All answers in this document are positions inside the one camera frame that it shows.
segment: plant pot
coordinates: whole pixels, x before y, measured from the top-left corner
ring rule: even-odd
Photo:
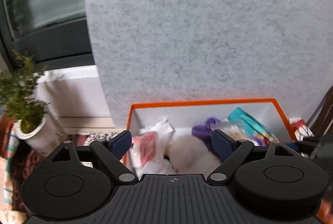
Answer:
[[[15,134],[44,156],[49,155],[67,137],[64,130],[49,112],[44,115],[39,126],[29,134],[24,134],[21,131],[21,120],[17,121],[15,123]]]

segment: triangular cutout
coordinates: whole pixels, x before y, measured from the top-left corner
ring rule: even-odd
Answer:
[[[276,146],[275,147],[274,155],[277,155],[277,156],[294,156],[291,152],[287,151],[282,146]]]
[[[52,159],[51,162],[59,162],[59,161],[69,161],[71,156],[69,155],[69,151],[67,147],[63,147],[60,152]]]

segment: purple plush object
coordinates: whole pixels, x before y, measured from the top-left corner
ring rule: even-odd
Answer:
[[[221,121],[214,117],[209,117],[205,125],[196,125],[192,127],[192,135],[201,139],[205,145],[207,146],[208,150],[211,151],[213,154],[216,154],[213,144],[211,142],[211,136],[213,134],[213,131],[210,128],[210,124],[214,123],[220,123]]]

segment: potted plant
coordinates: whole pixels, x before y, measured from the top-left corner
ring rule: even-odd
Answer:
[[[22,67],[0,73],[0,104],[8,117],[15,119],[15,134],[43,155],[51,153],[65,138],[65,133],[49,113],[47,105],[34,96],[37,80],[44,69],[37,70],[32,57],[15,52]]]

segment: window frame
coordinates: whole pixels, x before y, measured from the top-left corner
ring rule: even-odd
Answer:
[[[13,39],[5,0],[0,0],[0,52],[9,69],[19,67],[12,50],[33,55],[37,65],[61,69],[94,65],[86,17],[35,30]]]

